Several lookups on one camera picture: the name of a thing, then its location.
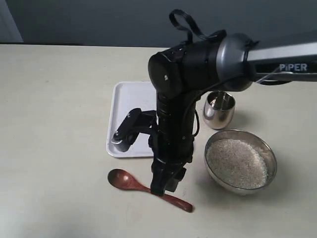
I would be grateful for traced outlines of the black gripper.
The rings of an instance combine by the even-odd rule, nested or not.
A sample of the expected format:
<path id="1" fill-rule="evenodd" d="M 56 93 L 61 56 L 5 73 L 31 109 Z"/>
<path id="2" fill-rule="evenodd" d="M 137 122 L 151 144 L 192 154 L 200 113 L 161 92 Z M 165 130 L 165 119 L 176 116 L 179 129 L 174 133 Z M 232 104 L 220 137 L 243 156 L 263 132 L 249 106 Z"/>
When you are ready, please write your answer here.
<path id="1" fill-rule="evenodd" d="M 194 98 L 196 92 L 182 93 L 168 99 L 157 93 L 158 117 L 158 158 L 165 162 L 153 162 L 153 178 L 150 186 L 151 193 L 163 196 L 166 191 L 175 192 L 183 180 L 186 168 L 180 165 L 193 160 L 195 119 Z"/>

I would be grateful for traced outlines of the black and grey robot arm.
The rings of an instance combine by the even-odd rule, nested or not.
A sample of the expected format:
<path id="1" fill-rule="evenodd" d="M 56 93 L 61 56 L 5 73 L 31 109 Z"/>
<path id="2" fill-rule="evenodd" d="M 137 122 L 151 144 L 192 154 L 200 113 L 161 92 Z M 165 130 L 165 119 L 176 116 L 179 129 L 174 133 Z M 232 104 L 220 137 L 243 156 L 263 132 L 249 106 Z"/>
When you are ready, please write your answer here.
<path id="1" fill-rule="evenodd" d="M 306 32 L 267 41 L 218 32 L 178 45 L 149 59 L 157 92 L 158 128 L 153 136 L 151 193 L 174 191 L 192 161 L 195 105 L 208 91 L 241 92 L 252 83 L 275 86 L 317 79 L 317 34 Z"/>

